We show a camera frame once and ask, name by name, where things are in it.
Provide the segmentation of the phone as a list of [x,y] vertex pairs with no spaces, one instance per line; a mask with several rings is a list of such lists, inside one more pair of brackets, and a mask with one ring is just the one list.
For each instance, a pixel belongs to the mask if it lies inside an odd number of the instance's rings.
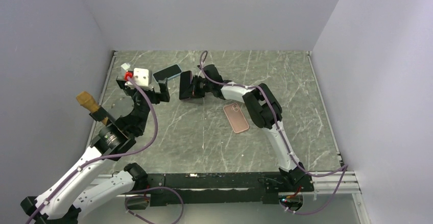
[[178,64],[173,64],[164,69],[161,69],[155,73],[153,73],[153,78],[159,82],[164,80],[171,80],[175,77],[178,77],[182,73],[182,69]]

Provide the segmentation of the pink phone case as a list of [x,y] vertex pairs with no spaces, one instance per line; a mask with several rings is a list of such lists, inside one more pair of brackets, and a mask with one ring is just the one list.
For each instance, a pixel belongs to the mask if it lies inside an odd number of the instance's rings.
[[228,104],[223,111],[232,127],[234,133],[239,134],[247,131],[250,126],[247,122],[240,106],[237,103]]

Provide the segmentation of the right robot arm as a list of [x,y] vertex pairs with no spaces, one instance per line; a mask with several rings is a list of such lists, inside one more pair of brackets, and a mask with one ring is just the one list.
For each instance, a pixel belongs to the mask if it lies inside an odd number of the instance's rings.
[[180,74],[179,99],[199,99],[212,93],[219,99],[243,103],[252,122],[262,129],[276,153],[282,187],[288,191],[312,192],[312,177],[289,142],[282,121],[282,107],[268,86],[264,83],[246,86],[224,80],[213,64],[202,70],[201,76],[194,76],[191,71]]

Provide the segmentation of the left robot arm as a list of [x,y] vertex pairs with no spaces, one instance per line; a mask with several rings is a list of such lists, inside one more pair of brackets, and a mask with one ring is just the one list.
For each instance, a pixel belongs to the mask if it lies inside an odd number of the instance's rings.
[[105,168],[131,155],[131,147],[143,135],[148,116],[155,114],[154,105],[170,100],[166,80],[158,82],[159,91],[142,84],[141,76],[129,72],[117,82],[128,98],[125,104],[111,110],[105,110],[86,91],[77,95],[79,104],[103,127],[79,160],[53,186],[21,202],[29,221],[78,223],[116,196],[130,191],[141,193],[148,186],[147,173],[136,163],[126,165],[96,186],[91,185]]

